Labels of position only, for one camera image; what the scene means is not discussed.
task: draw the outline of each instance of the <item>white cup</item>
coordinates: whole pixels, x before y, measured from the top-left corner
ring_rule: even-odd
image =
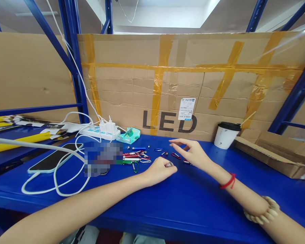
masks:
[[[215,146],[221,149],[228,149],[240,131],[241,126],[239,124],[229,122],[219,123],[214,142]]]

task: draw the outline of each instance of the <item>red string bracelet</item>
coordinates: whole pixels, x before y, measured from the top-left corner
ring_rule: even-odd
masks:
[[[234,184],[235,184],[235,176],[236,176],[236,174],[232,174],[232,173],[230,173],[230,174],[232,175],[231,179],[230,179],[225,185],[223,185],[223,186],[221,186],[221,185],[219,184],[219,188],[220,188],[220,189],[225,189],[225,188],[228,187],[232,182],[233,182],[233,184],[232,184],[232,186],[231,186],[230,188],[233,189]]]

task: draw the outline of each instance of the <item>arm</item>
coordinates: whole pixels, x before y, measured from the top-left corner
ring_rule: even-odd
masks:
[[[224,185],[231,179],[232,176],[226,170],[211,161],[197,141],[175,139],[170,142],[178,153],[213,177],[219,184]],[[179,147],[183,144],[186,145],[184,149]],[[265,199],[237,179],[233,189],[227,187],[226,191],[253,216],[263,215],[269,208]],[[305,228],[282,211],[278,212],[278,216],[273,221],[269,224],[264,223],[261,227],[276,243],[305,243]]]
[[[159,157],[141,174],[82,192],[33,213],[7,230],[0,237],[0,244],[59,243],[126,196],[174,174],[177,168],[166,168],[168,162]]]

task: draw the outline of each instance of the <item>blue workbench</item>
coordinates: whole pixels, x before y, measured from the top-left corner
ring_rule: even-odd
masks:
[[[114,205],[91,224],[97,227],[139,233],[184,243],[273,243],[257,225],[246,219],[241,206],[216,181],[194,166],[172,157],[170,138],[141,135],[131,146],[148,146],[147,154],[154,160],[160,155],[154,148],[165,148],[167,157],[178,172],[165,181],[135,192]],[[90,141],[81,137],[79,142]],[[293,180],[236,148],[222,150],[210,142],[200,142],[210,158],[261,195],[275,199],[281,209],[305,227],[305,181]],[[26,196],[21,186],[30,177],[27,169],[45,158],[43,155],[0,176],[0,207],[34,213],[52,205],[63,197],[55,191]],[[140,164],[139,173],[150,164]],[[74,176],[82,162],[72,157],[57,173],[58,183]],[[114,165],[106,176],[91,178],[85,190],[134,175],[128,165]],[[61,187],[61,192],[77,191],[85,182],[80,174]],[[52,188],[53,174],[43,174],[31,181],[26,190]]]
[[[19,128],[11,129],[8,131],[0,132],[0,138],[15,140],[22,137],[33,136],[39,134],[44,128],[42,127],[32,127],[32,126],[22,126]],[[49,139],[40,144],[51,145],[55,141]],[[0,174],[2,173],[2,168],[10,166],[14,162],[18,162],[20,159],[37,152],[39,148],[32,147],[19,147],[14,148],[9,151],[0,152]]]

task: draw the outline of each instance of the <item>straw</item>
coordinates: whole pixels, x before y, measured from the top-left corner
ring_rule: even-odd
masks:
[[[246,121],[248,121],[248,119],[251,118],[255,113],[256,113],[256,111],[254,111],[253,114],[251,114],[249,117],[247,117],[246,120],[244,120],[243,123],[241,124],[241,127],[242,127],[242,125],[243,125]]]

